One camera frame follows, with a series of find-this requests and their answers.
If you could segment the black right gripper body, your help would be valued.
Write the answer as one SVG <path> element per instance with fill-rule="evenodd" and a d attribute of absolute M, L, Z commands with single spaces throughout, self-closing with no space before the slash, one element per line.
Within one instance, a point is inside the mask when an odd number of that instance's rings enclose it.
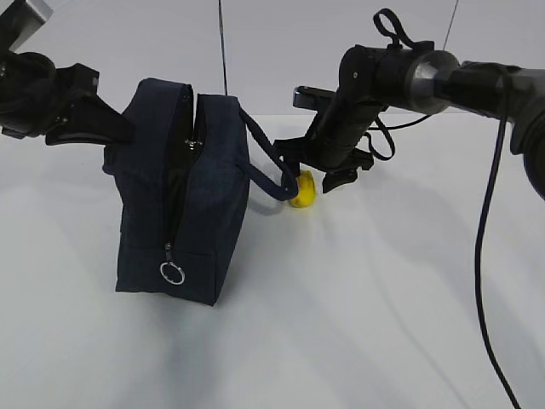
<path fill-rule="evenodd" d="M 338 170 L 370 170 L 374 159 L 356 148 L 371 124 L 387 106 L 377 101 L 355 105 L 335 99 L 323 111 L 316 112 L 306 137 L 317 169 L 324 173 Z"/>

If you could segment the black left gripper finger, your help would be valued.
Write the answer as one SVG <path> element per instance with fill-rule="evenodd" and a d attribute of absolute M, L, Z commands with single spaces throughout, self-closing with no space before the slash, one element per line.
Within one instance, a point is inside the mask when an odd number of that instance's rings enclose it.
<path fill-rule="evenodd" d="M 129 143 L 134 139 L 134 125 L 97 95 L 82 96 L 71 103 L 70 128 L 99 129 L 107 127 L 123 129 L 123 142 L 117 143 Z"/>
<path fill-rule="evenodd" d="M 45 134 L 45 142 L 48 146 L 63 144 L 93 144 L 105 146 L 112 143 L 123 142 L 123 129 L 111 127 L 99 129 L 58 127 Z"/>

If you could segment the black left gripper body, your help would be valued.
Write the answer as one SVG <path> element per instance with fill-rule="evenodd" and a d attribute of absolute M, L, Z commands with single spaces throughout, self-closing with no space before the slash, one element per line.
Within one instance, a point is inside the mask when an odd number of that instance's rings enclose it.
<path fill-rule="evenodd" d="M 16 139 L 46 134 L 70 102 L 95 95 L 100 74 L 85 65 L 57 68 L 34 52 L 1 53 L 1 132 Z"/>

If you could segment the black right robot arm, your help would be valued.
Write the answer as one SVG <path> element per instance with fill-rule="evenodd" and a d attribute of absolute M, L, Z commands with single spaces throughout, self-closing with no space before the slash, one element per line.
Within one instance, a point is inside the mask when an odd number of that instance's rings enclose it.
<path fill-rule="evenodd" d="M 336 91 L 299 86 L 295 107 L 316 113 L 303 137 L 274 143 L 294 187 L 302 164 L 324 172 L 324 192 L 352 183 L 376 155 L 356 148 L 381 112 L 397 107 L 432 116 L 448 107 L 506 120 L 510 151 L 523 158 L 527 177 L 544 193 L 544 71 L 497 63 L 458 62 L 434 49 L 356 45 L 342 57 Z"/>

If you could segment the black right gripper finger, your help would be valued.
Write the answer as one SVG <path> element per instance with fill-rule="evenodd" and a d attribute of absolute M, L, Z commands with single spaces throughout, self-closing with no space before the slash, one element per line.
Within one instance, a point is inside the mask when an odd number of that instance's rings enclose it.
<path fill-rule="evenodd" d="M 336 172 L 326 173 L 322 180 L 322 192 L 329 193 L 338 187 L 353 183 L 357 179 L 358 172 L 356 169 L 338 170 Z"/>
<path fill-rule="evenodd" d="M 310 146 L 310 138 L 306 136 L 285 140 L 277 139 L 273 143 L 274 149 L 294 176 L 301 174 L 303 165 L 311 169 L 317 169 Z"/>

